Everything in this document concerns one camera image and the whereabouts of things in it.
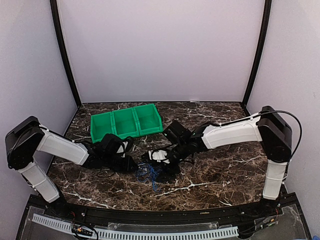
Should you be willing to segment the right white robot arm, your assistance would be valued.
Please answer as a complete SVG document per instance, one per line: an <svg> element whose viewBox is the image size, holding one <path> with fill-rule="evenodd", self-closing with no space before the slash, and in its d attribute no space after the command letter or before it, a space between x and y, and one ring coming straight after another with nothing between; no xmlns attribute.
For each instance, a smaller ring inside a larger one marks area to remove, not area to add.
<svg viewBox="0 0 320 240"><path fill-rule="evenodd" d="M259 142L267 157L263 200L255 205L255 213L266 217L275 208L288 166L296 152L292 147L293 131L281 117L287 111L264 106L260 112L226 122L207 122L193 131L174 120L163 135L170 145L149 150L141 157L144 163L160 170L158 182L167 182L179 173L179 164L195 153L207 152L221 146Z"/></svg>

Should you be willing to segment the left green plastic bin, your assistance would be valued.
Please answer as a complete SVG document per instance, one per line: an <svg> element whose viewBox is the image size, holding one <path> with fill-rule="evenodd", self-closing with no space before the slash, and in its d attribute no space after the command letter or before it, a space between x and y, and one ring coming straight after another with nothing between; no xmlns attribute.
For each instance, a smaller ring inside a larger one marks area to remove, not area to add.
<svg viewBox="0 0 320 240"><path fill-rule="evenodd" d="M114 114L112 111L90 117L90 136L93 143L100 142L106 134L115 134Z"/></svg>

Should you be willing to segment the right green plastic bin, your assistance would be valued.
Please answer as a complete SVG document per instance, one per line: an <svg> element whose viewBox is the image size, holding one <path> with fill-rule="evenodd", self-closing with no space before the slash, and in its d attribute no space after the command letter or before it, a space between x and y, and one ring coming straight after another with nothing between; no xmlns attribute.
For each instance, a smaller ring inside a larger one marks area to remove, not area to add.
<svg viewBox="0 0 320 240"><path fill-rule="evenodd" d="M163 123L156 106L151 104L133 107L140 136L163 132Z"/></svg>

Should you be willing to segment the black front rail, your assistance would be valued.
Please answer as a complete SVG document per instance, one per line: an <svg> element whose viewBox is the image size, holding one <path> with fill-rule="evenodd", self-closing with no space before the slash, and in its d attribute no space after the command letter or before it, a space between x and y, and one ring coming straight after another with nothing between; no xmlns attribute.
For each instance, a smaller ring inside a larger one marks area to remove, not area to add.
<svg viewBox="0 0 320 240"><path fill-rule="evenodd" d="M134 211L116 210L67 203L75 213L74 220L86 224L106 226L109 223L182 225L217 222L219 225L238 225L250 228L255 220L276 216L280 222L293 218L304 223L305 217L295 193L283 194L276 201L260 200L243 205L202 210Z"/></svg>

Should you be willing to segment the left black frame post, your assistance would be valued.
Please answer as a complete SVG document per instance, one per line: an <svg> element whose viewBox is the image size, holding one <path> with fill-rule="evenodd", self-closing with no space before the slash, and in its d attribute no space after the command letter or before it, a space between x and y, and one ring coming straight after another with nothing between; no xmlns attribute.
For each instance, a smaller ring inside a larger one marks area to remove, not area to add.
<svg viewBox="0 0 320 240"><path fill-rule="evenodd" d="M79 108L82 105L82 102L81 102L81 98L80 98L80 95L76 86L76 82L72 73L71 64L70 64L68 53L67 53L67 48L64 40L64 35L63 35L63 30L62 30L60 15L59 15L58 1L50 0L49 3L50 3L50 9L51 9L51 15L53 20L56 40L58 43L58 48L59 48L60 56L62 59L62 64L65 70L65 74L67 77L67 81L68 81L74 102L77 108Z"/></svg>

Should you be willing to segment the black frame post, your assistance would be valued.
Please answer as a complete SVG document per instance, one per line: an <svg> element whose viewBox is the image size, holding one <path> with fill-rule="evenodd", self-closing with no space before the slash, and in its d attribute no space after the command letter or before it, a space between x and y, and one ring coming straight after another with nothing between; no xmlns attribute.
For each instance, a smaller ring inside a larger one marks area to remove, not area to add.
<svg viewBox="0 0 320 240"><path fill-rule="evenodd" d="M67 77L67 81L68 81L74 102L77 108L79 108L82 105L82 102L81 102L81 98L80 98L80 95L76 86L76 82L72 73L71 64L70 64L68 53L67 53L67 48L64 40L64 35L63 35L63 30L62 30L60 15L59 15L58 1L50 0L49 3L50 3L50 9L51 9L51 15L53 20L56 40L58 43L58 48L59 48L60 56L62 59L62 64L65 70L65 74Z"/></svg>
<svg viewBox="0 0 320 240"><path fill-rule="evenodd" d="M244 92L244 96L242 99L242 104L245 107L248 105L248 102L249 102L249 99L250 99L250 96L251 96L251 93L252 93L252 90L254 87L254 83L256 80L256 76L258 73L258 69L260 66L260 62L261 62L261 58L262 58L262 54L263 54L263 50L264 50L264 45L265 45L265 40L266 40L266 36L267 36L267 31L268 31L270 15L271 15L271 7L272 7L272 0L265 0L257 47L256 47L256 51L255 51L248 83L247 83L247 86L246 86L246 89Z"/></svg>

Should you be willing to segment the right black frame post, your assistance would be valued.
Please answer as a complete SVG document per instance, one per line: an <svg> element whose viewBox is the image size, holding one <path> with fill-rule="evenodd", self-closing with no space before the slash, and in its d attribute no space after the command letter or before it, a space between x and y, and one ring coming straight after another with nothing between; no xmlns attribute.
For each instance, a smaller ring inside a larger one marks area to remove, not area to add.
<svg viewBox="0 0 320 240"><path fill-rule="evenodd" d="M246 86L246 89L244 92L244 96L242 99L242 104L245 107L248 105L248 102L249 102L249 99L250 99L250 96L251 96L251 93L252 93L252 90L254 87L254 83L256 80L256 76L258 73L258 69L260 66L260 62L261 62L261 58L262 58L262 54L263 54L263 50L264 50L264 45L265 45L265 40L266 40L266 36L267 36L267 31L268 31L270 15L271 15L271 7L272 7L272 0L265 0L257 47L256 47L256 51L255 51L248 83L247 83L247 86Z"/></svg>

